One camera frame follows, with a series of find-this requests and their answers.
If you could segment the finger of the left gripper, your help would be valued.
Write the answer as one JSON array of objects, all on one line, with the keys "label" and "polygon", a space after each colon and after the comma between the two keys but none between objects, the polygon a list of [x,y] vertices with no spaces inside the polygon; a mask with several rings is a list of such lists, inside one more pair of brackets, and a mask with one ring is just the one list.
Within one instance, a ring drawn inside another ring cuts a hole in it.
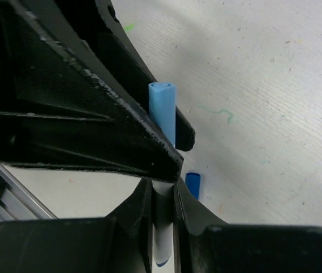
[{"label": "finger of the left gripper", "polygon": [[118,83],[149,111],[148,85],[156,81],[116,18],[111,1],[95,1],[103,29],[98,33],[97,56]]},{"label": "finger of the left gripper", "polygon": [[151,79],[110,1],[0,1],[0,162],[176,181]]}]

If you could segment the light blue capped marker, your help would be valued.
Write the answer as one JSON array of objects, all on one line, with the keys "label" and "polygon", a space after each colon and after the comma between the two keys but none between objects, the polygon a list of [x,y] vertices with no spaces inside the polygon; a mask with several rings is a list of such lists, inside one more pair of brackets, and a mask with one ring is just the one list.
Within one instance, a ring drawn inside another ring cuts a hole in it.
[{"label": "light blue capped marker", "polygon": [[153,259],[167,264],[173,249],[173,184],[153,181]]}]

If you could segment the dark blue capped marker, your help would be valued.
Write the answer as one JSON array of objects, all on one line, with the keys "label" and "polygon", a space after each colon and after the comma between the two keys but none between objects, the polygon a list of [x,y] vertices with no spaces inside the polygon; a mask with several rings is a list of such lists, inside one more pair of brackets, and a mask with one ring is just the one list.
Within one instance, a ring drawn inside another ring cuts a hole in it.
[{"label": "dark blue capped marker", "polygon": [[192,194],[197,200],[199,199],[200,194],[200,183],[201,183],[201,175],[196,172],[188,172],[185,176],[185,184]]}]

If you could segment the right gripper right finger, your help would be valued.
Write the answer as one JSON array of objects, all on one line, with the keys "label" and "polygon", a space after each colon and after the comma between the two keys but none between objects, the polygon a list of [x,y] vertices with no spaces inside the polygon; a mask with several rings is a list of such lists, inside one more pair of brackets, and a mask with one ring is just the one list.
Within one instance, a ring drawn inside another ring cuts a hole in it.
[{"label": "right gripper right finger", "polygon": [[174,193],[175,272],[322,272],[322,227],[228,224],[179,180]]}]

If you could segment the light blue marker cap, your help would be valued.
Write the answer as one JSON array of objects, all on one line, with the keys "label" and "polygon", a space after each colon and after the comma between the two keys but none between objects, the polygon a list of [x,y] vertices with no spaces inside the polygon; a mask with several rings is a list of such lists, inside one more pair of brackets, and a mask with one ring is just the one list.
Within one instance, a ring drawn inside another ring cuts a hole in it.
[{"label": "light blue marker cap", "polygon": [[169,82],[148,85],[149,115],[175,147],[175,102],[177,88]]}]

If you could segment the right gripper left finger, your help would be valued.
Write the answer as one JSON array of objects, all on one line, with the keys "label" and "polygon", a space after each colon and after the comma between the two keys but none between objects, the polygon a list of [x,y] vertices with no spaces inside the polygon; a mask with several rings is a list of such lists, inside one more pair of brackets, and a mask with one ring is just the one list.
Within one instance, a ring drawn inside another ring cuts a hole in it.
[{"label": "right gripper left finger", "polygon": [[151,272],[152,183],[102,218],[0,222],[0,272]]}]

